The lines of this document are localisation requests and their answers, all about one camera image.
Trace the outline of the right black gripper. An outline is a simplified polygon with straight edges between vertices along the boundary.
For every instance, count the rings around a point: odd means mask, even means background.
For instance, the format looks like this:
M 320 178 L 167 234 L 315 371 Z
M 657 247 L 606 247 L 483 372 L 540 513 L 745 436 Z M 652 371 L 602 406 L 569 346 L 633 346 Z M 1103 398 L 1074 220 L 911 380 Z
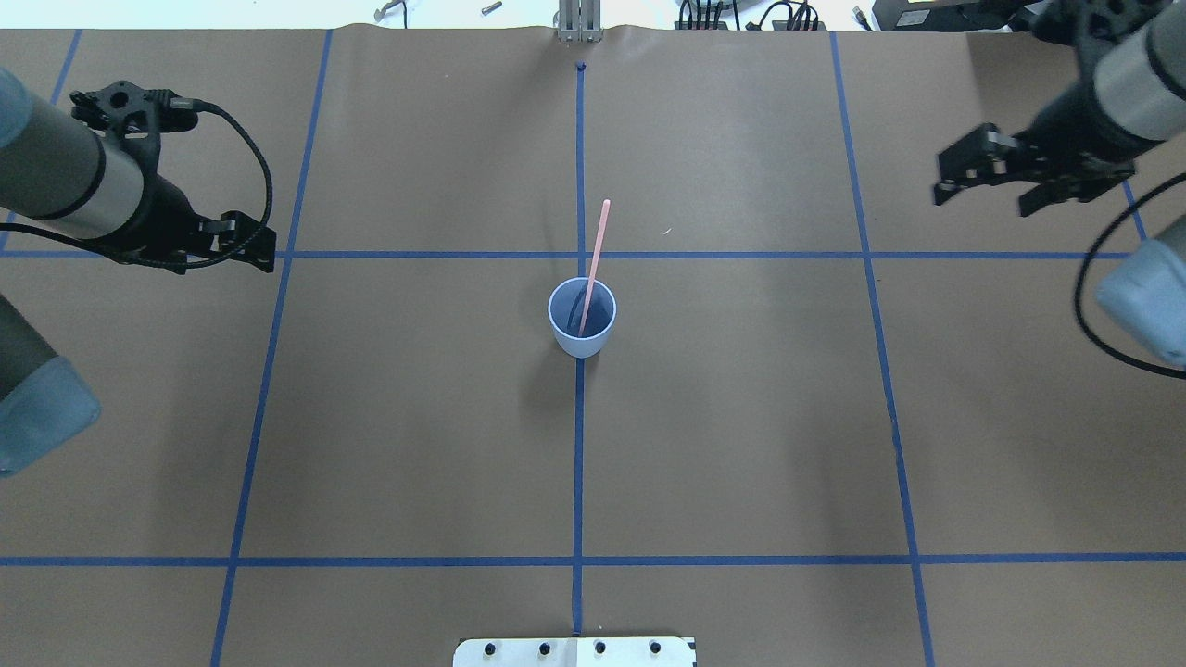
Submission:
M 1025 147 L 1022 157 L 1020 144 Z M 1013 160 L 1021 182 L 1039 183 L 1018 198 L 1019 216 L 1029 217 L 1042 208 L 1067 201 L 1090 203 L 1109 193 L 1134 176 L 1134 170 L 1098 178 L 1086 174 L 1105 173 L 1112 165 L 1131 163 L 1140 155 L 1144 155 L 1144 139 L 1109 117 L 1092 83 L 1076 83 L 1014 138 L 994 123 L 981 123 L 940 151 L 932 202 L 944 207 L 971 188 L 1012 182 L 1016 177 Z

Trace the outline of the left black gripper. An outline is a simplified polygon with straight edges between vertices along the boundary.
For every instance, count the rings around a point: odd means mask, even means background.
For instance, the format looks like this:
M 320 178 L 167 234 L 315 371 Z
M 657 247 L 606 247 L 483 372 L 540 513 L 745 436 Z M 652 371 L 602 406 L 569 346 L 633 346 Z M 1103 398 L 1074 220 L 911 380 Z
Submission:
M 246 212 L 219 216 L 215 237 L 205 233 L 205 217 L 195 212 L 186 195 L 157 174 L 141 174 L 139 184 L 120 195 L 111 214 L 111 258 L 149 269 L 204 269 L 217 260 L 238 261 L 270 274 L 275 269 L 278 236 L 268 224 Z

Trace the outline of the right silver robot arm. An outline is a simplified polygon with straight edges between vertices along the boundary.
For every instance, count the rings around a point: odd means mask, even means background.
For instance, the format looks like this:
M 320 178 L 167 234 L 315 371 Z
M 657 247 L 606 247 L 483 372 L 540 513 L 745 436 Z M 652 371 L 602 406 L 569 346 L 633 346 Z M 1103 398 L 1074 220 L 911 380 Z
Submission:
M 1026 217 L 1067 201 L 1088 203 L 1135 174 L 1139 157 L 1182 135 L 1185 8 L 1181 1 L 1051 1 L 1029 24 L 1041 42 L 1070 46 L 1079 80 L 1016 134 L 978 125 L 937 155 L 936 207 L 980 186 L 1028 182 Z M 1072 309 L 1080 333 L 1121 363 L 1182 379 L 1182 220 L 1144 239 L 1093 287 L 1093 301 L 1150 360 L 1109 345 L 1086 320 L 1089 271 L 1103 244 L 1160 195 L 1175 174 L 1140 195 L 1080 258 Z

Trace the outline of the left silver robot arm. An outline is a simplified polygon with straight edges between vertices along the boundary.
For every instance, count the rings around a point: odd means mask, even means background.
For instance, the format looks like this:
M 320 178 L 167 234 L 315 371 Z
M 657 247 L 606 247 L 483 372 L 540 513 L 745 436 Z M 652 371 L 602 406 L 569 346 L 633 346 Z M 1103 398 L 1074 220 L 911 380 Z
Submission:
M 17 216 L 4 222 L 4 231 L 178 275 L 228 261 L 274 269 L 270 164 L 232 114 L 127 81 L 93 93 L 75 90 L 70 102 L 65 112 L 4 70 L 1 203 Z M 232 127 L 259 161 L 264 193 L 259 216 L 238 210 L 200 215 L 181 188 L 160 174 L 164 135 L 195 131 L 203 114 Z M 97 423 L 101 412 L 70 360 L 4 300 L 4 477 L 24 472 Z

